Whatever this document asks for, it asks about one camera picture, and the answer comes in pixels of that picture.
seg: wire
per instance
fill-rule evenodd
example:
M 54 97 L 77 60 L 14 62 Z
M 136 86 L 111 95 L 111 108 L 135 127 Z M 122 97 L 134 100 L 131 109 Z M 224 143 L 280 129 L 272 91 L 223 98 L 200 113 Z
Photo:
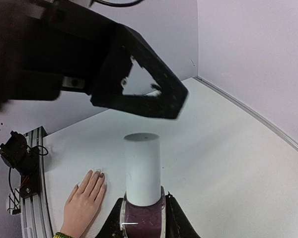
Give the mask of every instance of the wire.
M 31 152 L 33 152 L 34 154 L 37 154 L 37 155 L 46 156 L 46 155 L 49 154 L 48 149 L 45 148 L 43 145 L 36 145 L 36 146 L 34 146 L 34 147 L 32 147 L 32 148 L 28 145 L 28 148 L 30 149 Z M 41 154 L 41 153 L 38 153 L 38 152 L 36 152 L 36 151 L 34 150 L 34 149 L 36 149 L 36 148 L 42 148 L 42 149 L 46 150 L 46 153 L 42 153 L 42 154 Z
M 113 7 L 130 7 L 130 6 L 136 6 L 140 3 L 142 3 L 144 0 L 136 0 L 129 3 L 113 3 L 113 2 L 107 2 L 104 0 L 92 0 L 90 6 L 93 2 L 100 3 L 106 6 L 113 6 Z
M 20 201 L 16 198 L 16 195 L 15 195 L 13 189 L 12 189 L 12 186 L 11 186 L 11 169 L 12 169 L 12 168 L 9 168 L 9 187 L 10 187 L 11 193 L 13 194 L 15 200 L 16 200 L 17 202 L 20 202 Z
M 10 206 L 11 203 L 10 203 L 10 201 L 12 201 L 12 203 L 14 204 L 14 208 L 16 208 L 16 207 L 20 204 L 20 202 L 18 202 L 18 204 L 16 204 L 16 203 L 14 202 L 14 200 L 11 199 L 11 194 L 9 194 L 9 209 L 11 209 L 11 206 Z

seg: green bracelet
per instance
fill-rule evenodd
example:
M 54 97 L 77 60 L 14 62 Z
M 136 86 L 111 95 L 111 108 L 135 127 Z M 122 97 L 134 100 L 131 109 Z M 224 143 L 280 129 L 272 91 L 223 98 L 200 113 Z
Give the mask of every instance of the green bracelet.
M 56 232 L 56 234 L 54 235 L 53 238 L 72 238 L 72 237 L 67 236 L 67 235 L 65 235 L 63 233 L 60 233 L 60 232 Z

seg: white tabletop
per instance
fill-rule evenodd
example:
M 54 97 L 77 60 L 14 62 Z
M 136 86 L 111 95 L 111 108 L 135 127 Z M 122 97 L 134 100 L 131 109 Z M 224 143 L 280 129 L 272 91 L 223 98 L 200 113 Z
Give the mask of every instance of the white tabletop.
M 162 185 L 201 237 L 298 238 L 298 152 L 248 113 L 194 79 L 178 120 L 108 110 L 45 138 L 45 181 L 53 231 L 89 169 L 102 169 L 107 194 L 88 232 L 94 238 L 126 190 L 125 135 L 161 137 Z

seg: black base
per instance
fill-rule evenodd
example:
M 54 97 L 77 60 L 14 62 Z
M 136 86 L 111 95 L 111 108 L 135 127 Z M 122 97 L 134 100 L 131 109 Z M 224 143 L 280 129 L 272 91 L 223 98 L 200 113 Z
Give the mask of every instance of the black base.
M 37 170 L 29 176 L 21 176 L 20 196 L 28 198 L 41 192 L 40 173 Z
M 191 226 L 177 200 L 169 193 L 166 197 L 166 238 L 200 238 Z M 120 209 L 123 199 L 119 198 L 96 238 L 124 238 L 120 230 Z

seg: fingers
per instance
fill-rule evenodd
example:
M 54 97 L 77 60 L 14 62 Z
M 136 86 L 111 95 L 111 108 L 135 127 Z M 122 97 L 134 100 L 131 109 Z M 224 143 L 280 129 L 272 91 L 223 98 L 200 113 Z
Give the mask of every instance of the fingers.
M 86 189 L 84 191 L 84 194 L 86 194 L 87 196 L 89 196 L 91 194 L 91 192 L 93 191 L 97 181 L 98 181 L 98 177 L 100 175 L 100 171 L 96 171 L 93 176 L 90 178 L 88 185 L 86 186 Z
M 90 193 L 90 199 L 92 201 L 95 201 L 97 195 L 99 194 L 99 191 L 102 187 L 102 185 L 104 184 L 104 181 L 105 181 L 105 175 L 104 174 L 101 174 L 97 180 L 97 183 L 95 185 L 95 187 L 93 188 L 93 191 Z
M 86 174 L 84 180 L 81 182 L 81 184 L 80 184 L 80 186 L 77 190 L 77 193 L 83 193 L 85 191 L 85 188 L 87 187 L 88 182 L 89 182 L 92 174 L 93 174 L 92 170 L 88 171 L 88 173 Z
M 100 187 L 99 193 L 95 199 L 95 203 L 94 203 L 95 205 L 100 206 L 100 204 L 102 203 L 105 193 L 106 193 L 106 188 L 107 188 L 106 183 L 103 183 L 102 186 Z
M 68 197 L 66 203 L 69 203 L 73 199 L 73 197 L 74 197 L 75 193 L 77 192 L 77 190 L 78 190 L 78 185 L 76 184 L 73 191 L 71 192 L 70 196 Z

